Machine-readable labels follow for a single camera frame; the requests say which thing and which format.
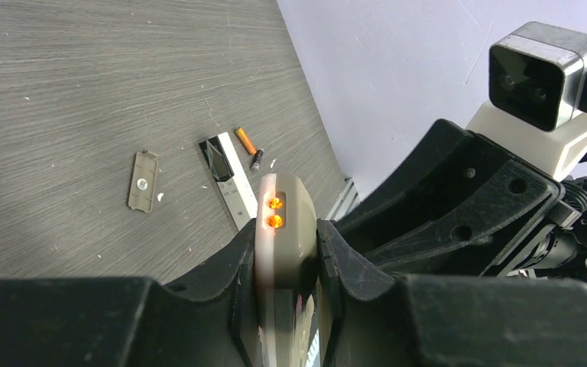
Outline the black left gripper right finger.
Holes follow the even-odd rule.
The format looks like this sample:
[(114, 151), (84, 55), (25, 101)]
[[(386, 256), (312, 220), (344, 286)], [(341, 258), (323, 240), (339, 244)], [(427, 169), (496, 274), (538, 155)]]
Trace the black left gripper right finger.
[(420, 366), (407, 291), (354, 250), (330, 221), (317, 228), (323, 366)]

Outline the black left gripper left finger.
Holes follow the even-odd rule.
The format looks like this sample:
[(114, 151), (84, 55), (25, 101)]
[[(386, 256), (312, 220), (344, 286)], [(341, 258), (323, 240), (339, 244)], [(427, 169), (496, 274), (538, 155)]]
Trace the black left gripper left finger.
[(144, 280), (125, 366), (261, 366), (254, 293), (256, 222), (210, 258), (161, 285)]

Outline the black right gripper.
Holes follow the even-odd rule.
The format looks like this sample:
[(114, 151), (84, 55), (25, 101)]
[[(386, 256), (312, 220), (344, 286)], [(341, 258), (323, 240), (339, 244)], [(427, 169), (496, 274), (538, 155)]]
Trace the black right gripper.
[(508, 150), (439, 119), (337, 229), (359, 235), (361, 254), (390, 274), (491, 275), (570, 196)]

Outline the beige battery cover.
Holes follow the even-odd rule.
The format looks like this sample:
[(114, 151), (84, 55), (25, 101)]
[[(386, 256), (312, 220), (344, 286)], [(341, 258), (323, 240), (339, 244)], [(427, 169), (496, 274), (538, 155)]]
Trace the beige battery cover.
[(150, 213), (154, 205), (154, 191), (158, 174), (157, 155), (150, 151), (139, 151), (135, 155), (134, 167), (128, 194), (128, 207)]

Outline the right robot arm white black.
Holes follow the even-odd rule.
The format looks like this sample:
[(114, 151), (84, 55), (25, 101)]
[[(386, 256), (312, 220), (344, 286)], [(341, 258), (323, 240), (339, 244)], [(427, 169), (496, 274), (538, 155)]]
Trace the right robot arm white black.
[(587, 177), (557, 182), (440, 119), (397, 170), (337, 223), (382, 271), (587, 276)]

